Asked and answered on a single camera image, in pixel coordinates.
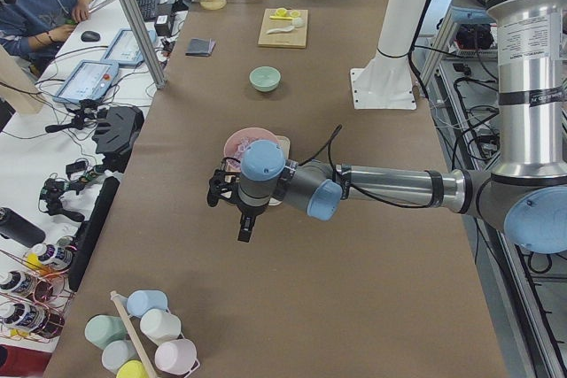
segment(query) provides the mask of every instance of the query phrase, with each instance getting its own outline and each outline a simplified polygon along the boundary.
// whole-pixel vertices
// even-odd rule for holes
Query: scoop
[[[287,26],[280,28],[272,28],[266,32],[267,35],[275,35],[276,33],[289,33],[295,29],[295,26]]]
[[[290,33],[294,28],[300,28],[305,25],[305,21],[301,17],[291,20],[291,25],[287,27],[272,28],[266,32],[267,35],[274,35],[276,33]]]

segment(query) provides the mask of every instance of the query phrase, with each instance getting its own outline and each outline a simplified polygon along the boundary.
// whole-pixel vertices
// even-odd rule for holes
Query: computer mouse
[[[83,42],[98,42],[100,40],[100,34],[96,31],[85,31],[81,35],[81,40]]]

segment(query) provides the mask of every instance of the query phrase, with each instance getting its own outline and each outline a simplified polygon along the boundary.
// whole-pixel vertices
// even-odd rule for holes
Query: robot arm
[[[559,55],[567,0],[454,0],[454,4],[486,9],[498,25],[502,126],[497,166],[491,172],[449,174],[315,162],[298,166],[286,161],[277,145],[258,141],[245,153],[240,175],[233,174],[227,183],[222,166],[210,181],[209,204],[224,199],[243,212],[241,235],[244,221],[247,237],[242,240],[250,239],[255,218],[271,197],[322,220],[332,216],[341,199],[364,197],[409,208],[444,206],[485,220],[530,251],[567,250]],[[230,197],[223,196],[220,188]]]

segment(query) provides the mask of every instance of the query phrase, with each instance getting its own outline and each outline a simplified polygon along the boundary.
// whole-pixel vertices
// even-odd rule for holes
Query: wooden tray
[[[305,25],[300,28],[295,28],[290,33],[278,33],[275,35],[267,35],[266,32],[272,28],[281,28],[291,25],[288,19],[270,19],[270,15],[274,15],[275,9],[266,9],[264,11],[264,18],[262,19],[262,26],[260,29],[260,37],[258,38],[258,46],[266,48],[295,48],[305,49],[307,46],[307,25],[309,23],[308,14],[306,9],[299,9],[301,18],[305,21]]]

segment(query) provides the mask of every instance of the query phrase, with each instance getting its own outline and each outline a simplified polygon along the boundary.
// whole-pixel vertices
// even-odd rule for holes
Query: mint green bowl
[[[250,73],[252,87],[260,92],[270,92],[280,84],[282,75],[272,66],[259,66]]]

